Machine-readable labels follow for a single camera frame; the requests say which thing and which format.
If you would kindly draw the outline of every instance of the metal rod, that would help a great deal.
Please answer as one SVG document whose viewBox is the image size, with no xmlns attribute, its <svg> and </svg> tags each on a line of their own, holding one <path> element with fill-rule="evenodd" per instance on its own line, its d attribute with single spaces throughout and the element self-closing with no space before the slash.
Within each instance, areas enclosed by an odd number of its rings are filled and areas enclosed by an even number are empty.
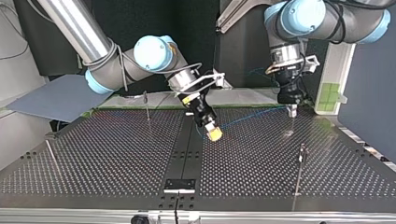
<svg viewBox="0 0 396 224">
<path fill-rule="evenodd" d="M 80 0 L 38 0 L 85 63 L 110 51 L 110 43 L 90 11 Z"/>
</svg>

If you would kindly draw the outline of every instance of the blue joint cap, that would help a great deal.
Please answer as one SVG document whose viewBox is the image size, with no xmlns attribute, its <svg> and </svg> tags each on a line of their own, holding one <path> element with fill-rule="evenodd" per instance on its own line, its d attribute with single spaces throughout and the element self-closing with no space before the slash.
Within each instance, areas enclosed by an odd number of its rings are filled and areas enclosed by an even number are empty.
<svg viewBox="0 0 396 224">
<path fill-rule="evenodd" d="M 384 15 L 382 16 L 382 20 L 378 24 L 378 26 L 369 35 L 367 35 L 362 40 L 360 40 L 358 44 L 368 44 L 377 41 L 388 30 L 389 23 L 390 23 L 390 12 L 387 9 L 385 9 Z"/>
<path fill-rule="evenodd" d="M 169 35 L 161 37 L 146 35 L 140 38 L 134 45 L 134 59 L 146 70 L 157 72 L 165 69 L 174 57 L 169 46 L 174 43 Z"/>
<path fill-rule="evenodd" d="M 265 11 L 264 11 L 264 22 L 265 25 L 267 25 L 266 23 L 271 19 L 272 16 L 274 16 L 282 7 L 283 5 L 285 5 L 286 2 L 280 2 L 277 3 L 271 7 L 268 7 Z"/>
<path fill-rule="evenodd" d="M 280 15 L 283 29 L 294 36 L 309 35 L 323 23 L 326 5 L 322 0 L 293 0 Z"/>
<path fill-rule="evenodd" d="M 90 70 L 87 70 L 85 72 L 85 79 L 88 81 L 88 86 L 90 86 L 91 90 L 96 93 L 106 94 L 114 91 L 99 84 L 99 82 L 97 82 L 96 79 L 92 76 Z"/>
</svg>

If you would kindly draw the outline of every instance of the perforated metal table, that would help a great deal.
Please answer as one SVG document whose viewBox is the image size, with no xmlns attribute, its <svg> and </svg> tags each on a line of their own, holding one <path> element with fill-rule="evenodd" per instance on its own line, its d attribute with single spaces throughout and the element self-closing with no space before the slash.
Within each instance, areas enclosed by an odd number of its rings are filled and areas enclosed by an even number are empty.
<svg viewBox="0 0 396 224">
<path fill-rule="evenodd" d="M 98 111 L 21 155 L 0 172 L 0 223 L 7 209 L 396 213 L 396 174 L 310 109 L 217 109 L 216 143 L 182 110 L 150 113 Z M 175 179 L 195 192 L 164 193 Z"/>
</svg>

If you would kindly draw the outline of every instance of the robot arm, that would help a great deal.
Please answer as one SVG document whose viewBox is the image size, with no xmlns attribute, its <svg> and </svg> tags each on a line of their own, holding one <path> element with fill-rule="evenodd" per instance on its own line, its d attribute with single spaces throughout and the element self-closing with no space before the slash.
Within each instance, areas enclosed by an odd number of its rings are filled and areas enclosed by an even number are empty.
<svg viewBox="0 0 396 224">
<path fill-rule="evenodd" d="M 93 91 L 112 92 L 152 74 L 164 74 L 182 104 L 192 110 L 197 125 L 205 126 L 212 141 L 221 138 L 196 71 L 200 64 L 188 65 L 170 36 L 144 36 L 122 53 L 80 0 L 38 2 L 88 66 L 85 77 Z"/>
<path fill-rule="evenodd" d="M 339 1 L 292 0 L 267 8 L 264 18 L 273 62 L 266 73 L 279 83 L 278 102 L 297 105 L 304 98 L 302 72 L 314 72 L 318 65 L 315 56 L 305 57 L 300 39 L 372 43 L 387 31 L 390 13 Z"/>
</svg>

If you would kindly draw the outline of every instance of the green tape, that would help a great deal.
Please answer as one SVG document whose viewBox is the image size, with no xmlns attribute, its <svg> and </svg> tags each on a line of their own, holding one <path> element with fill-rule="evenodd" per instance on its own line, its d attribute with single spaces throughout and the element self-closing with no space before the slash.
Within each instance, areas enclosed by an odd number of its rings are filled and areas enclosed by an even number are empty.
<svg viewBox="0 0 396 224">
<path fill-rule="evenodd" d="M 338 83 L 323 83 L 319 95 L 318 111 L 334 111 L 339 98 L 340 84 Z"/>
</svg>

